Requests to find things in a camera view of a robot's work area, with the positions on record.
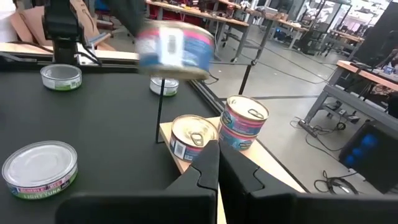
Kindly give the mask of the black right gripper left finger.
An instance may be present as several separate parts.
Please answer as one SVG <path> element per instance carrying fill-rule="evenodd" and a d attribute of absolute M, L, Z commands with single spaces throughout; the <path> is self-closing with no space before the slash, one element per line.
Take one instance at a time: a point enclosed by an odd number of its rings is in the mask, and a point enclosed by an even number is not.
<path fill-rule="evenodd" d="M 209 141 L 164 190 L 80 194 L 62 202 L 55 224 L 216 224 L 220 147 Z"/>

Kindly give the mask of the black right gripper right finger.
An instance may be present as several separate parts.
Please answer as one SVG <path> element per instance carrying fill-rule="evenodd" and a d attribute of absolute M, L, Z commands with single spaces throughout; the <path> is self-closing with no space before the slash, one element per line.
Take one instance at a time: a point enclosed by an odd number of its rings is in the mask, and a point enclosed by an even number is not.
<path fill-rule="evenodd" d="M 397 197 L 300 193 L 220 142 L 227 224 L 398 224 Z"/>

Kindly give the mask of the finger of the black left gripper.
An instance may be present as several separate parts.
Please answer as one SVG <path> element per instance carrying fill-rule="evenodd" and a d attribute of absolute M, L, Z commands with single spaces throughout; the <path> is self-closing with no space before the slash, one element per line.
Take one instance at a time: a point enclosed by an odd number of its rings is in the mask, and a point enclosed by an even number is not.
<path fill-rule="evenodd" d="M 143 28 L 144 21 L 145 19 L 142 17 L 127 19 L 127 21 L 124 22 L 124 27 L 129 31 L 131 35 L 136 37 Z"/>

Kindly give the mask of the gold pull-tab seafood can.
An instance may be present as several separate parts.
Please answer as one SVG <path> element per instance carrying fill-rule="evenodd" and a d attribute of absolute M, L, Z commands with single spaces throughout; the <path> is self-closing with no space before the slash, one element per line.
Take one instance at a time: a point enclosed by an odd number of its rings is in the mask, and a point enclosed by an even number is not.
<path fill-rule="evenodd" d="M 186 114 L 172 122 L 169 146 L 177 158 L 192 162 L 210 141 L 218 139 L 218 130 L 210 121 Z"/>
<path fill-rule="evenodd" d="M 226 99 L 221 122 L 236 133 L 257 136 L 269 115 L 269 110 L 254 98 L 232 95 Z"/>
<path fill-rule="evenodd" d="M 249 149 L 257 138 L 256 135 L 247 136 L 233 131 L 232 129 L 228 128 L 221 119 L 218 125 L 218 131 L 220 141 L 226 142 L 228 145 L 238 151 Z"/>
<path fill-rule="evenodd" d="M 150 20 L 136 37 L 139 70 L 153 77 L 206 80 L 215 41 L 204 28 L 180 21 Z"/>

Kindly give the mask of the silver-top Bumble Bee tuna can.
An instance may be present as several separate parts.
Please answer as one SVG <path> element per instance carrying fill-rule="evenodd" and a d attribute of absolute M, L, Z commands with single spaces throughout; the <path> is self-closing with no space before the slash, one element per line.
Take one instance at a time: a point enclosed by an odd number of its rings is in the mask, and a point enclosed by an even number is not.
<path fill-rule="evenodd" d="M 40 200 L 65 190 L 78 173 L 76 150 L 61 141 L 42 141 L 13 152 L 2 165 L 10 192 L 24 200 Z"/>
<path fill-rule="evenodd" d="M 56 91 L 70 91 L 82 84 L 82 72 L 73 65 L 52 64 L 41 68 L 40 74 L 45 87 Z"/>
<path fill-rule="evenodd" d="M 174 96 L 177 94 L 179 86 L 179 81 L 175 79 L 162 79 L 159 77 L 152 77 L 150 79 L 150 90 L 157 94 L 161 94 L 161 90 L 163 90 L 164 96 Z"/>

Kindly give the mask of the flat cardboard sheet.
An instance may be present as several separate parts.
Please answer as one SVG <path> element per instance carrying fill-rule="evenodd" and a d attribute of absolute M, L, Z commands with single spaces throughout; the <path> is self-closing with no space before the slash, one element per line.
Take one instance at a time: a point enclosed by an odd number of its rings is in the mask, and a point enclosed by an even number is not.
<path fill-rule="evenodd" d="M 70 3 L 76 10 L 78 20 L 83 26 L 86 40 L 99 50 L 115 51 L 116 49 L 106 43 L 106 39 L 110 38 L 110 35 L 104 34 L 102 36 L 100 34 L 96 20 L 91 16 L 85 2 L 83 0 L 70 0 Z"/>
<path fill-rule="evenodd" d="M 52 41 L 47 40 L 44 35 L 42 25 L 43 15 L 43 6 L 16 11 L 11 15 L 11 24 L 22 41 L 36 42 L 43 46 L 52 46 Z"/>

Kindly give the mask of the wood-top workbench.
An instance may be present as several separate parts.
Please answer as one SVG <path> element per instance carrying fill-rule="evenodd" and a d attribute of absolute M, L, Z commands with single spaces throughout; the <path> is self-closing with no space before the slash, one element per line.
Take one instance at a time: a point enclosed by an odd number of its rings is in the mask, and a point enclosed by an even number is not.
<path fill-rule="evenodd" d="M 164 11 L 171 11 L 175 13 L 180 13 L 186 16 L 193 16 L 193 17 L 199 17 L 201 19 L 206 19 L 210 22 L 215 22 L 215 34 L 214 34 L 214 40 L 215 40 L 215 59 L 221 60 L 221 58 L 217 55 L 218 47 L 222 41 L 222 38 L 224 37 L 224 33 L 227 31 L 226 26 L 229 28 L 234 28 L 237 30 L 242 30 L 243 31 L 243 37 L 246 37 L 248 32 L 249 32 L 249 24 L 241 21 L 237 21 L 236 19 L 227 19 L 224 17 L 216 16 L 215 12 L 212 11 L 211 13 L 207 12 L 200 12 L 199 9 L 196 8 L 191 8 L 191 9 L 185 9 L 184 7 L 180 6 L 174 6 L 169 3 L 165 2 L 160 2 L 160 1 L 153 1 L 153 0 L 146 0 L 147 4 L 147 13 L 150 11 L 150 6 L 157 6 L 159 7 L 159 11 L 157 13 L 157 20 L 163 20 L 164 19 Z"/>
<path fill-rule="evenodd" d="M 307 28 L 301 27 L 300 24 L 289 22 L 285 19 L 285 14 L 282 12 L 266 12 L 265 10 L 257 11 L 257 10 L 247 10 L 248 13 L 252 16 L 257 16 L 262 18 L 265 22 L 267 22 L 265 28 L 264 38 L 262 40 L 261 46 L 264 47 L 265 43 L 268 39 L 271 39 L 277 28 L 281 28 L 281 26 L 287 26 L 287 30 L 290 32 L 292 36 L 292 41 L 289 45 L 289 50 L 292 50 L 296 41 L 300 40 L 300 38 L 308 32 Z"/>
<path fill-rule="evenodd" d="M 391 90 L 397 91 L 398 84 L 390 82 L 383 77 L 374 75 L 371 72 L 367 72 L 364 69 L 360 69 L 359 67 L 355 67 L 349 61 L 339 60 L 336 65 L 337 68 L 333 72 L 330 81 L 324 86 L 321 94 L 310 108 L 306 117 L 303 119 L 304 122 L 309 124 L 319 110 L 324 110 L 325 100 L 328 97 L 333 97 L 337 101 L 354 108 L 356 111 L 359 111 L 372 119 L 375 119 L 385 125 L 398 128 L 398 118 L 394 118 L 386 112 L 382 112 L 380 109 L 377 109 L 376 107 L 366 103 L 365 96 L 368 94 L 365 93 L 367 90 L 366 88 L 364 88 L 360 93 L 354 93 L 349 90 L 352 86 L 343 89 L 342 86 L 337 85 L 337 82 L 339 79 L 341 79 L 342 74 L 345 72 L 351 72 L 357 73 L 358 76 L 370 81 L 371 84 L 380 84 L 390 88 Z"/>
<path fill-rule="evenodd" d="M 364 38 L 362 38 L 362 37 L 347 34 L 345 32 L 334 30 L 334 29 L 332 29 L 330 31 L 330 34 L 335 35 L 338 38 L 338 40 L 337 40 L 338 45 L 342 46 L 344 49 L 351 50 L 351 52 L 348 54 L 348 60 L 350 60 L 354 57 L 355 53 L 358 51 L 358 49 L 364 42 Z M 344 42 L 339 39 L 345 39 L 347 41 L 352 42 L 352 44 L 349 44 L 349 43 Z"/>

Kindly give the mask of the black power strip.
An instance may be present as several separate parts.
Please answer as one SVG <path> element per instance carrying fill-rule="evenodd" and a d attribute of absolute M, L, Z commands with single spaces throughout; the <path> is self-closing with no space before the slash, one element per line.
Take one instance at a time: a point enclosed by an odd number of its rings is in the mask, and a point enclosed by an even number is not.
<path fill-rule="evenodd" d="M 309 135 L 311 135 L 313 138 L 317 137 L 317 130 L 310 126 L 305 120 L 299 120 L 298 125 L 306 130 L 306 132 L 309 133 Z"/>

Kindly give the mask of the black table mat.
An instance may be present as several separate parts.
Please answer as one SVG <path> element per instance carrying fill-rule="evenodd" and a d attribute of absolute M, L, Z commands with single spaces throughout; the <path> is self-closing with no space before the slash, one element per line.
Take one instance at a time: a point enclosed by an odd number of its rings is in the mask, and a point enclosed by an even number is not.
<path fill-rule="evenodd" d="M 80 194 L 164 190 L 180 172 L 165 143 L 155 143 L 159 98 L 149 77 L 137 73 L 84 73 L 72 91 L 44 87 L 39 69 L 0 68 L 0 224 L 55 224 L 60 204 Z M 165 99 L 162 119 L 212 116 L 200 96 L 181 82 Z M 6 159 L 35 142 L 61 141 L 78 156 L 76 179 L 40 200 L 14 196 L 2 177 Z"/>

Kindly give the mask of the black perforated computer case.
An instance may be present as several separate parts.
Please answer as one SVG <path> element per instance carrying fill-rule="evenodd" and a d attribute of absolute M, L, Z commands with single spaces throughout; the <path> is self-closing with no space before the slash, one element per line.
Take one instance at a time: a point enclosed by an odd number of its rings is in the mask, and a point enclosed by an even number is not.
<path fill-rule="evenodd" d="M 378 121 L 364 123 L 342 148 L 339 161 L 387 193 L 398 185 L 398 131 Z"/>

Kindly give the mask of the tall black panel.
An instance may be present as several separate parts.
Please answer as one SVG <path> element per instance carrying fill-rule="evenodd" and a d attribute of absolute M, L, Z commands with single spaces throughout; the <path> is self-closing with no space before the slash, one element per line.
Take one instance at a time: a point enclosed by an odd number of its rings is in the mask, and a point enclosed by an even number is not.
<path fill-rule="evenodd" d="M 362 63 L 379 63 L 398 49 L 398 0 L 392 0 L 354 54 Z"/>

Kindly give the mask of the wooden shelf with black frame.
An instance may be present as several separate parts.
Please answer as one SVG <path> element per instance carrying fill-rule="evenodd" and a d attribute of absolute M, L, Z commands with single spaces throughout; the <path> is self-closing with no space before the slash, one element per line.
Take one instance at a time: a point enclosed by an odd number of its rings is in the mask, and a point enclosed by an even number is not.
<path fill-rule="evenodd" d="M 227 65 L 227 66 L 244 66 L 245 73 L 243 75 L 243 80 L 241 82 L 241 86 L 239 89 L 239 94 L 243 93 L 243 90 L 246 86 L 247 79 L 249 77 L 252 65 L 247 63 L 236 63 L 233 64 L 231 62 L 211 62 L 213 65 Z M 195 90 L 195 94 L 201 97 L 202 102 L 205 103 L 207 108 L 209 108 L 212 113 L 214 113 L 214 117 L 207 118 L 215 126 L 219 125 L 220 114 L 223 111 L 224 103 L 222 102 L 224 99 L 218 98 L 212 90 L 209 89 L 208 85 L 205 84 L 204 81 L 196 81 L 190 80 L 188 81 L 190 88 Z M 189 167 L 189 162 L 184 162 L 172 154 L 171 149 L 169 148 L 169 141 L 171 135 L 171 122 L 162 122 L 162 106 L 163 106 L 163 90 L 164 90 L 164 80 L 161 84 L 161 93 L 159 96 L 159 107 L 157 112 L 157 121 L 156 121 L 156 131 L 155 131 L 155 143 L 162 144 L 167 143 L 167 147 L 169 149 L 172 158 L 178 167 L 180 173 L 184 173 L 184 171 Z M 265 147 L 265 145 L 259 140 L 255 140 L 253 145 L 246 151 L 242 152 L 248 159 L 255 162 L 262 169 L 289 185 L 293 189 L 299 192 L 308 192 L 308 189 L 303 186 L 303 184 L 276 158 L 273 153 Z M 218 193 L 218 205 L 217 205 L 217 221 L 216 224 L 227 224 L 226 216 L 224 214 L 223 202 L 221 199 L 221 191 Z"/>

